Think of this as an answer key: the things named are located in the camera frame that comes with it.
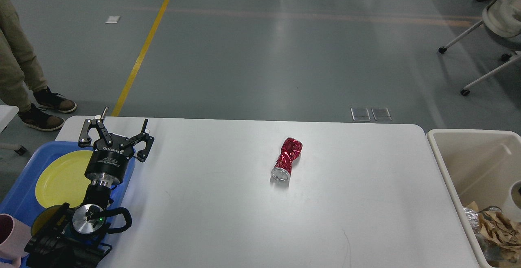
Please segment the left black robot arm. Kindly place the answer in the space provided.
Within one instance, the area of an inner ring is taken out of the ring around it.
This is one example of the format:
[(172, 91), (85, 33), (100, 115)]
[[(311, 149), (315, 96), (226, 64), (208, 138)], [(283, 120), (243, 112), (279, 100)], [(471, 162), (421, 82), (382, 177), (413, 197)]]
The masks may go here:
[(155, 139), (147, 130), (148, 119), (133, 137), (110, 133), (104, 125), (107, 111), (86, 119), (80, 131), (78, 146), (93, 149), (84, 172), (90, 183), (82, 202), (49, 207), (37, 216), (24, 248), (26, 266), (96, 268), (112, 251), (104, 238), (132, 226), (129, 210), (112, 206), (112, 191), (123, 183), (131, 159), (146, 161)]

